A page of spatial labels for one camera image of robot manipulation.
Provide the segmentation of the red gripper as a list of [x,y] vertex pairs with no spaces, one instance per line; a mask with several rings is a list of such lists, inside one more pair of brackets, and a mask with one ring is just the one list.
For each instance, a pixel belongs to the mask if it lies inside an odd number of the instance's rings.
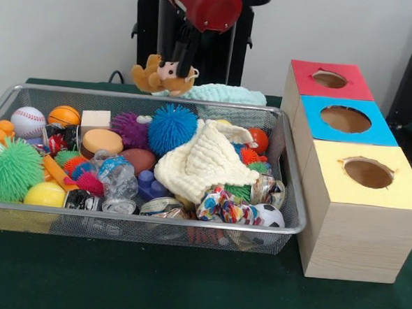
[[200,32],[228,31],[240,17],[242,0],[169,0],[187,19],[176,33],[171,60],[182,63],[182,77],[189,74],[200,42]]

